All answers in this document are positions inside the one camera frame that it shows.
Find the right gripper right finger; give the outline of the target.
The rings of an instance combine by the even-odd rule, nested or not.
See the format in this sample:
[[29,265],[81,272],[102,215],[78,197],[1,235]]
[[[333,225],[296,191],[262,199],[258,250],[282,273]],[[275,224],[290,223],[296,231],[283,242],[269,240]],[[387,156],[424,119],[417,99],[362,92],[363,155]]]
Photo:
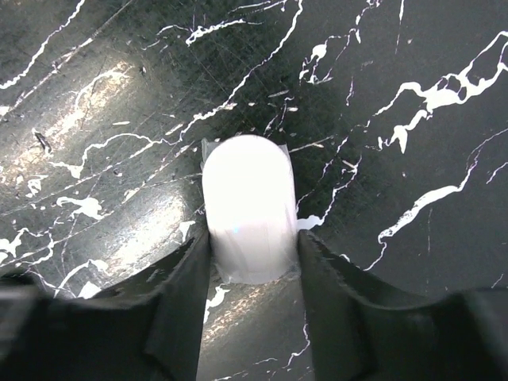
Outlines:
[[506,289],[411,294],[308,230],[298,235],[298,255],[316,379],[506,379]]

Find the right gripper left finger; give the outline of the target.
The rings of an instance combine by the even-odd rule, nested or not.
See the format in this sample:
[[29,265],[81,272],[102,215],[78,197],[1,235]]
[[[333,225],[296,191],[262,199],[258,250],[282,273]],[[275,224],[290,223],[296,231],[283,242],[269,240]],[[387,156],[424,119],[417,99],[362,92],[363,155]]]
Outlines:
[[4,380],[193,380],[210,281],[208,233],[91,298],[1,276]]

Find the white earbud charging case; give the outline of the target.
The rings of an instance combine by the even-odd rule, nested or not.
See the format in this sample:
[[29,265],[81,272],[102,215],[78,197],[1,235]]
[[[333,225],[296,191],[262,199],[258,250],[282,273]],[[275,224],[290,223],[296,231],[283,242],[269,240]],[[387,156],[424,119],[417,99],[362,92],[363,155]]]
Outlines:
[[256,135],[202,140],[212,253],[228,283],[269,283],[298,262],[294,173],[287,146]]

